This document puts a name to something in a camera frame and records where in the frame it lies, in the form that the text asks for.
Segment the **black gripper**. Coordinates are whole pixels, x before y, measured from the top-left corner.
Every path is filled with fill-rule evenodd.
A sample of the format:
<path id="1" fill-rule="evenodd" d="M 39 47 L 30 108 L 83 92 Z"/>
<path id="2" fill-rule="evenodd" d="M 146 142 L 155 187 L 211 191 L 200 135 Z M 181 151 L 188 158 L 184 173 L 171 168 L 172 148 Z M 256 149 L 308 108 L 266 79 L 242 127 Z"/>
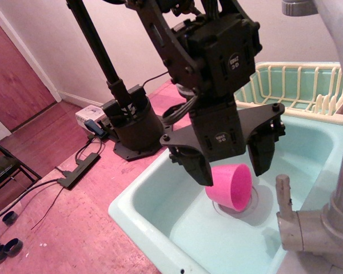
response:
<path id="1" fill-rule="evenodd" d="M 213 186 L 209 162 L 248 153 L 254 173 L 269 170 L 275 144 L 285 135 L 282 103 L 238 109 L 234 102 L 193 110 L 191 125 L 165 134 L 169 158 L 202 186 Z"/>

